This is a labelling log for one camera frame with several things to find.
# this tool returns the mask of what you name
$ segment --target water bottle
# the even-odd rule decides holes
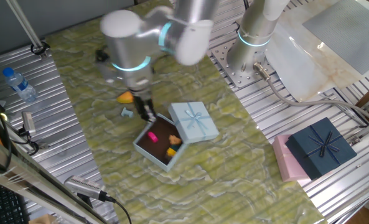
[[[15,72],[12,68],[5,68],[3,75],[6,77],[6,83],[17,92],[17,94],[27,103],[36,100],[37,94],[35,88],[28,84],[28,81],[21,73]]]

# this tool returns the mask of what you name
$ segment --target gift box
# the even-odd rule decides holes
[[[328,118],[293,134],[286,146],[312,180],[357,155]]]
[[[181,110],[184,110],[185,116],[180,113]],[[166,172],[170,171],[190,143],[218,136],[217,128],[202,102],[173,103],[169,107],[169,113],[174,121],[158,114],[157,119],[153,123],[149,123],[133,142],[134,148],[138,152]],[[148,132],[155,135],[156,142],[147,135]],[[170,135],[182,140],[178,149],[170,144]],[[176,154],[171,159],[167,157],[167,151],[170,147],[176,150]]]
[[[308,179],[309,176],[304,172],[301,165],[285,145],[285,142],[287,142],[290,136],[290,134],[276,136],[273,142],[273,149],[281,177],[284,182]]]
[[[202,102],[172,103],[169,113],[185,143],[214,139],[219,135]]]

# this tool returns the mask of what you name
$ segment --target dark blue gift box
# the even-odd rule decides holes
[[[293,134],[285,144],[312,180],[357,155],[328,118]]]

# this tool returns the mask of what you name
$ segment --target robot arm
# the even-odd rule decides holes
[[[289,0],[254,0],[243,16],[237,41],[227,55],[237,73],[263,64],[266,45]],[[174,55],[182,65],[198,63],[208,49],[219,0],[177,0],[175,10],[161,6],[144,18],[131,11],[115,11],[101,21],[111,62],[134,96],[142,119],[155,119],[151,98],[151,55]]]
[[[219,0],[177,0],[176,9],[157,7],[144,18],[131,11],[107,14],[100,28],[111,62],[134,96],[142,119],[153,120],[151,55],[160,51],[183,65],[198,63],[208,49]]]

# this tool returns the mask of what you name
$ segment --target green marble-patterned mat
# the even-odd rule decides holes
[[[144,15],[158,5],[169,2],[130,10]],[[72,27],[47,42],[107,190],[133,223],[325,223],[297,182],[281,181],[273,148],[208,57],[191,67],[172,57],[159,60],[154,103],[170,117],[170,103],[202,101],[220,135],[192,144],[169,173],[136,152],[132,142],[146,122],[120,116],[123,107],[135,111],[116,102],[125,87],[106,84],[93,64],[105,44],[99,23]]]

